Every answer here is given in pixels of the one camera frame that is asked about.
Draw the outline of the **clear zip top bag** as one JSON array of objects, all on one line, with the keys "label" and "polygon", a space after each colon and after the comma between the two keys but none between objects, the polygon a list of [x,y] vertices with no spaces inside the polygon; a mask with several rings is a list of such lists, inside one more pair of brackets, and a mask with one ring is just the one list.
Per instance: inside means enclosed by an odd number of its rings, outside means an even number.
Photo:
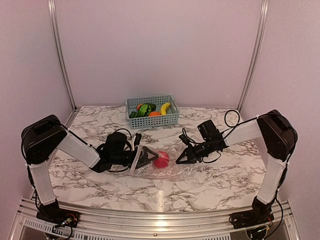
[{"label": "clear zip top bag", "polygon": [[184,181],[196,173],[193,164],[177,164],[176,160],[183,153],[182,146],[154,148],[139,145],[129,174],[149,180]]}]

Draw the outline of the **red fake apple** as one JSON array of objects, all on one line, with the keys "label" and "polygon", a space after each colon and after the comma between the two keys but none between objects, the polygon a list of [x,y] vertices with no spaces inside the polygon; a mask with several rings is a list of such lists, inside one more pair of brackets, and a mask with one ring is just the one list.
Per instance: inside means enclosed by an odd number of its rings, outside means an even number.
[{"label": "red fake apple", "polygon": [[153,161],[153,165],[157,169],[164,169],[169,165],[170,157],[167,152],[159,151],[158,158]]}]

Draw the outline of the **green fake cabbage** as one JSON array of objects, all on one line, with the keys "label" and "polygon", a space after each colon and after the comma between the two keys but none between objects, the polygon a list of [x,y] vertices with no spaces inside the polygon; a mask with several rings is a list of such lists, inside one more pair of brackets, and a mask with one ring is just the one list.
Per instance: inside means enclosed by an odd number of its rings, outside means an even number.
[{"label": "green fake cabbage", "polygon": [[141,115],[136,111],[132,111],[129,115],[130,119],[139,118],[139,117],[141,117]]}]

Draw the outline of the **orange fake orange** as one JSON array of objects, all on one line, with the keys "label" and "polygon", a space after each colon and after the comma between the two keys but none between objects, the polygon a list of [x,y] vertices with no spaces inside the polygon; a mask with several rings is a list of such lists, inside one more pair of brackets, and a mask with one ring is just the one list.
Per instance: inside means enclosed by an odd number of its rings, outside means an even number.
[{"label": "orange fake orange", "polygon": [[157,116],[161,116],[161,113],[158,111],[152,111],[148,116],[149,117],[157,117]]}]

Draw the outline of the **yellow fake banana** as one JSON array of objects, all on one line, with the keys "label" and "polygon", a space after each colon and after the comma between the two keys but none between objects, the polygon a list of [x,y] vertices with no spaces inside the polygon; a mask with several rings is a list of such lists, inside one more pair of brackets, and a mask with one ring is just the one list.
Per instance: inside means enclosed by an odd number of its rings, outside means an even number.
[{"label": "yellow fake banana", "polygon": [[161,106],[161,108],[160,108],[160,114],[162,115],[162,116],[164,116],[164,115],[166,115],[167,114],[167,111],[168,111],[168,109],[171,107],[171,103],[170,102],[166,102],[166,103],[164,103],[162,106]]}]

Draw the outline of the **green orange fake mango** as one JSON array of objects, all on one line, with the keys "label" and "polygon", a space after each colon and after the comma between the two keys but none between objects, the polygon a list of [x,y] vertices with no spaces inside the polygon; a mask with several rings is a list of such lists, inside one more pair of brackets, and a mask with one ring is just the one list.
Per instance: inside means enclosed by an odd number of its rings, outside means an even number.
[{"label": "green orange fake mango", "polygon": [[143,106],[144,104],[145,104],[145,103],[139,104],[139,105],[136,107],[137,111],[139,111],[139,109],[141,108],[141,106]]}]

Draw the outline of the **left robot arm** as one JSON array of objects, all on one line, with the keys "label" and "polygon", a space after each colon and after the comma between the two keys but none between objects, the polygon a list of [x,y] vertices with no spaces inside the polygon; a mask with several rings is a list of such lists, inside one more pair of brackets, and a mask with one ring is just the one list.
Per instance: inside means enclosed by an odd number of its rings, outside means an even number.
[{"label": "left robot arm", "polygon": [[49,174],[48,160],[56,151],[80,161],[96,173],[111,172],[114,165],[134,172],[159,158],[156,150],[140,144],[140,133],[125,135],[125,131],[124,128],[114,131],[104,143],[94,147],[53,114],[26,127],[21,133],[21,153],[39,203],[38,211],[53,223],[60,222],[64,216]]}]

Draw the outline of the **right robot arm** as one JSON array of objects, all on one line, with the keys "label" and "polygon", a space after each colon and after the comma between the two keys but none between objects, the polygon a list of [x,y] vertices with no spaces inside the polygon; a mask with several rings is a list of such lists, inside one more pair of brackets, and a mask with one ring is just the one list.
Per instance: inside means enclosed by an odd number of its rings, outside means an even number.
[{"label": "right robot arm", "polygon": [[179,138],[186,145],[176,164],[201,163],[213,152],[254,139],[262,138],[267,150],[267,169],[261,188],[252,202],[247,219],[258,224],[267,216],[267,209],[277,198],[288,171],[288,164],[298,141],[298,133],[278,110],[237,122],[224,131],[219,131],[212,120],[198,125],[203,142],[195,142],[185,132]]}]

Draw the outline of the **light blue plastic basket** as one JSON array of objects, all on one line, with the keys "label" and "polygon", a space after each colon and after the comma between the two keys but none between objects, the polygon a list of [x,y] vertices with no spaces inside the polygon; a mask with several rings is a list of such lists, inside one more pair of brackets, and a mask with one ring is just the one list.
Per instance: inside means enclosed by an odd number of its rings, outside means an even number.
[{"label": "light blue plastic basket", "polygon": [[126,117],[131,129],[176,125],[179,108],[171,95],[128,98]]}]

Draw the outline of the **front aluminium rail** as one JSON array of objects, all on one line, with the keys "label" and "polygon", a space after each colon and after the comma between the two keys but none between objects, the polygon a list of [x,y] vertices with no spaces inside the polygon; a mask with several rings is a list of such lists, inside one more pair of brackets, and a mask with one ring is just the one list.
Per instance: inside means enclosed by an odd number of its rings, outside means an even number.
[{"label": "front aluminium rail", "polygon": [[[60,206],[79,212],[74,240],[247,240],[254,226],[234,229],[229,222],[235,212],[249,207],[196,212],[139,212],[94,208],[62,202]],[[70,229],[37,219],[32,199],[21,200],[10,240],[42,240],[67,238]]]}]

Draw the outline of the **left aluminium frame post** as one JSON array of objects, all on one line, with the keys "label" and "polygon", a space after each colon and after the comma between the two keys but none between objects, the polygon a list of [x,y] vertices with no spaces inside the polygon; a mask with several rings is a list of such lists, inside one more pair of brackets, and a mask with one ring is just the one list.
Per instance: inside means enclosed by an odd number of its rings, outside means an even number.
[{"label": "left aluminium frame post", "polygon": [[58,64],[59,64],[61,75],[62,75],[62,81],[66,90],[66,96],[68,98],[71,109],[73,111],[76,111],[77,105],[74,99],[74,95],[72,93],[72,88],[71,88],[71,84],[68,76],[68,71],[67,71],[66,62],[64,59],[63,48],[62,48],[62,43],[61,43],[61,38],[59,33],[59,24],[58,24],[55,0],[48,0],[48,10],[49,10],[49,15],[51,20],[51,28],[53,32],[53,39],[54,39],[55,49],[57,53]]}]

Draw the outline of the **aluminium frame post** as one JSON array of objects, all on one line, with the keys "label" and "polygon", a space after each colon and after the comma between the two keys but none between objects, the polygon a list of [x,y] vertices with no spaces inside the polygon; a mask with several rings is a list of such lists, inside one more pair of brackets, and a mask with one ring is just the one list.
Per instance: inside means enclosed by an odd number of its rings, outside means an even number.
[{"label": "aluminium frame post", "polygon": [[246,74],[244,86],[242,88],[242,92],[241,92],[241,95],[240,95],[240,98],[239,98],[239,101],[237,104],[237,110],[240,113],[244,109],[245,102],[248,97],[252,81],[254,79],[255,69],[257,66],[259,54],[261,52],[261,48],[262,48],[263,40],[264,40],[264,35],[265,35],[265,31],[266,31],[269,5],[270,5],[269,0],[262,0],[261,1],[261,8],[260,8],[258,27],[257,27],[257,33],[256,33],[255,42],[254,42],[253,52],[251,55],[251,60],[250,60],[247,74]]},{"label": "aluminium frame post", "polygon": [[62,81],[66,90],[66,96],[68,98],[71,109],[73,111],[76,111],[77,105],[74,99],[74,95],[72,93],[72,88],[71,88],[71,84],[68,76],[68,71],[67,71],[66,62],[64,59],[63,48],[62,48],[62,43],[61,43],[61,38],[59,33],[59,24],[58,24],[55,0],[48,0],[48,10],[49,10],[49,15],[51,20],[51,28],[53,32],[53,39],[54,39],[55,49],[57,53],[58,64],[59,64],[61,75],[62,75]]}]

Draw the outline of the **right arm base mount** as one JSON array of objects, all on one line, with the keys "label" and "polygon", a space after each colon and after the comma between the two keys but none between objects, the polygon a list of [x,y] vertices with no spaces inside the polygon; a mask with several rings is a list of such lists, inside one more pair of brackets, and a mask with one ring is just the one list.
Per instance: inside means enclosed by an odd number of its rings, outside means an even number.
[{"label": "right arm base mount", "polygon": [[229,222],[234,229],[252,227],[259,224],[264,224],[273,221],[274,215],[272,212],[272,204],[275,202],[274,197],[271,202],[264,204],[256,196],[253,199],[251,209],[232,213],[229,217]]}]

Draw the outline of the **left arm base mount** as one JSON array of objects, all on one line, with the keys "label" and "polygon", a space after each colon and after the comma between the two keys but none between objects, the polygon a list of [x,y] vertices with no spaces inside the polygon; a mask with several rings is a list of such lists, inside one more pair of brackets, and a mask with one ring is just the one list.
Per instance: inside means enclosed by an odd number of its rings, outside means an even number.
[{"label": "left arm base mount", "polygon": [[37,203],[36,207],[36,217],[40,220],[54,223],[58,225],[58,227],[69,226],[76,228],[78,225],[80,213],[78,211],[60,208],[57,200],[47,205]]}]

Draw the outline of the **right aluminium frame post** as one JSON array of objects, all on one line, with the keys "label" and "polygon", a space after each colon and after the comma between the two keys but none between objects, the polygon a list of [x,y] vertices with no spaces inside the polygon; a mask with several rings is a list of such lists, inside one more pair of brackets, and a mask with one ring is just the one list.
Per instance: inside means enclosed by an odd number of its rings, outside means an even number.
[{"label": "right aluminium frame post", "polygon": [[241,95],[240,95],[240,98],[239,98],[239,101],[237,104],[237,110],[240,113],[244,109],[245,102],[248,97],[252,81],[254,79],[255,69],[257,66],[259,54],[261,52],[261,48],[262,48],[263,40],[264,40],[264,35],[265,35],[265,31],[266,31],[269,5],[270,5],[269,0],[262,0],[261,1],[261,8],[260,8],[258,27],[257,27],[257,33],[256,33],[255,42],[254,42],[253,52],[251,55],[251,60],[250,60],[247,74],[246,74],[244,86],[242,88],[242,92],[241,92]]}]

